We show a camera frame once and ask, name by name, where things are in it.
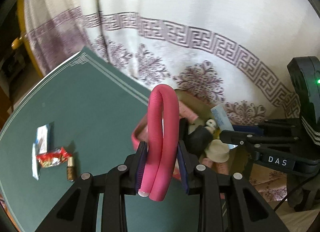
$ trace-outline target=pink hair roller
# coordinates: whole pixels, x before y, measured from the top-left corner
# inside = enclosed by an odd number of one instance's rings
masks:
[[[157,85],[149,97],[148,156],[139,190],[150,193],[149,198],[154,201],[162,201],[170,185],[177,157],[179,119],[179,103],[175,91],[168,85]],[[132,142],[136,149],[139,140],[135,133],[136,130],[132,134]]]

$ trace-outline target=black bracket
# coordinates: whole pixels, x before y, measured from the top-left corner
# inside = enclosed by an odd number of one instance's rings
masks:
[[[124,164],[107,174],[84,173],[42,221],[36,232],[95,232],[99,194],[103,193],[102,232],[127,232],[124,195],[135,195],[140,188],[147,144],[141,142],[137,152]],[[185,192],[200,195],[198,232],[224,232],[220,193],[227,202],[229,230],[234,232],[286,232],[286,226],[260,194],[241,174],[217,174],[199,164],[187,152],[184,142],[178,145],[178,161]]]
[[[222,131],[220,139],[227,144],[245,146],[256,164],[305,177],[319,172],[320,150],[299,118],[266,120],[257,126],[264,136]]]

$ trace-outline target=purple greek key pattern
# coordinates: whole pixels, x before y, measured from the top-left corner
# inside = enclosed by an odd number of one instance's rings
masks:
[[[141,17],[137,12],[101,15],[104,30],[134,28],[140,36],[168,41],[172,44],[211,53],[241,70],[274,106],[283,106],[290,113],[289,105],[294,94],[274,72],[249,50],[235,41],[207,29],[178,24],[172,21]]]
[[[79,20],[83,27],[86,28],[92,28],[101,25],[99,13],[83,15],[81,8],[76,7],[58,14],[56,17],[36,28],[34,32],[37,36],[41,36],[68,20]]]
[[[288,94],[282,103],[286,118],[298,118],[300,114],[300,100],[296,93]]]

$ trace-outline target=screw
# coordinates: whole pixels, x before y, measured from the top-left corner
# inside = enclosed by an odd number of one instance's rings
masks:
[[[233,174],[233,178],[235,178],[235,179],[242,179],[242,174],[239,173],[239,172],[235,172],[235,173]]]
[[[90,173],[85,172],[83,174],[81,174],[81,179],[89,179],[90,178]]]
[[[198,171],[204,171],[204,170],[205,170],[205,166],[204,166],[203,164],[198,164],[198,165],[196,166],[196,169],[197,169]]]
[[[119,171],[125,171],[126,169],[127,169],[127,166],[125,166],[124,164],[121,164],[118,166]]]

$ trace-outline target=red candy wrapper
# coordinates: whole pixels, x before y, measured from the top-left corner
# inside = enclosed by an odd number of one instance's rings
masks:
[[[68,153],[63,147],[61,147],[53,152],[37,155],[36,158],[41,167],[48,168],[64,163],[70,156],[72,156],[72,154]]]

